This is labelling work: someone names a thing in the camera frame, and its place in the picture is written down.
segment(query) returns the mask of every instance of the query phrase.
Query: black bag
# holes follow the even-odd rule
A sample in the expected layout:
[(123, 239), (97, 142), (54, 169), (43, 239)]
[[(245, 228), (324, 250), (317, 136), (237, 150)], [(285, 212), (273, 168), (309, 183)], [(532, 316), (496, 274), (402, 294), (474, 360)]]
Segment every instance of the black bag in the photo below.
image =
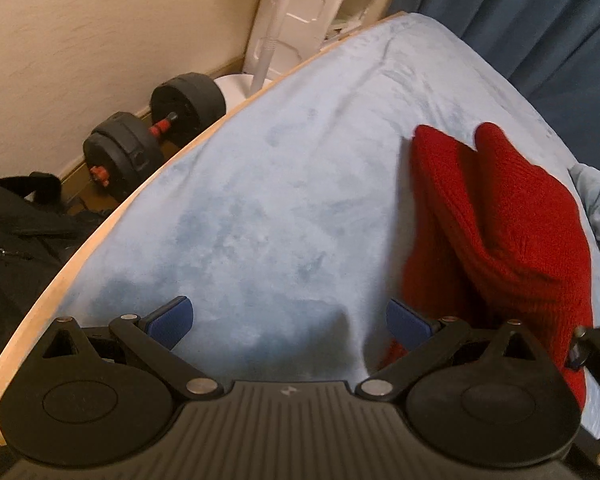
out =
[[(0, 179), (0, 352), (33, 303), (109, 212), (65, 213), (48, 173)], [(33, 200), (25, 197), (33, 194)]]

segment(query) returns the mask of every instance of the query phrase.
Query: light blue blanket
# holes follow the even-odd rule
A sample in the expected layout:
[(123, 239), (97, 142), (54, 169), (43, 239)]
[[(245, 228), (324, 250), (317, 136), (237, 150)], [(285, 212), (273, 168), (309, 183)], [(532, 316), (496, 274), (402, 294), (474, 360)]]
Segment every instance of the light blue blanket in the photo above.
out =
[[(468, 46), (418, 14), (382, 23), (165, 167), (86, 261), (57, 315), (102, 325), (183, 294), (196, 319), (175, 351), (208, 374), (356, 384), (386, 348), (385, 305), (413, 241), (413, 130), (431, 124), (472, 145), (482, 121), (575, 194), (573, 155)], [(582, 219), (600, 324), (600, 254)], [(585, 420), (600, 433), (600, 400)]]

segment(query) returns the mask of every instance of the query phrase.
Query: red knit beanie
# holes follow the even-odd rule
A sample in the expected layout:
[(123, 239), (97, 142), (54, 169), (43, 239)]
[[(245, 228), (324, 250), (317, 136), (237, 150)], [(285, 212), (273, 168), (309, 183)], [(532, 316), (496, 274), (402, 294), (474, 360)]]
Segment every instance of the red knit beanie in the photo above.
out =
[(476, 152), (430, 126), (416, 129), (417, 233), (404, 300), (430, 317), (444, 312), (478, 326), (521, 319), (583, 406), (584, 374), (564, 367), (574, 327), (592, 325), (589, 245), (576, 201), (495, 124), (478, 126), (475, 144)]

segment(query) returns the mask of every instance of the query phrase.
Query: blue curtain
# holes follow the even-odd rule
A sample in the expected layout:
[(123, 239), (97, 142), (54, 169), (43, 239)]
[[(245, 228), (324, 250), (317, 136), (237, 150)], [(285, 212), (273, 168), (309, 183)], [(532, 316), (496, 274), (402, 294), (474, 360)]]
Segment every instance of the blue curtain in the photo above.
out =
[(443, 23), (600, 169), (600, 0), (393, 0)]

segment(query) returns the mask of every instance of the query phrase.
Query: beige wall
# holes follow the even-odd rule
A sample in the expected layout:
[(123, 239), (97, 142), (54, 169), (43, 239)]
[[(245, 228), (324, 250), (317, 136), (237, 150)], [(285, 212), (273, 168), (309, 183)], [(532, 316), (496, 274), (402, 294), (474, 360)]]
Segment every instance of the beige wall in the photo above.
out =
[(0, 176), (66, 173), (99, 121), (244, 52), (258, 0), (0, 0)]

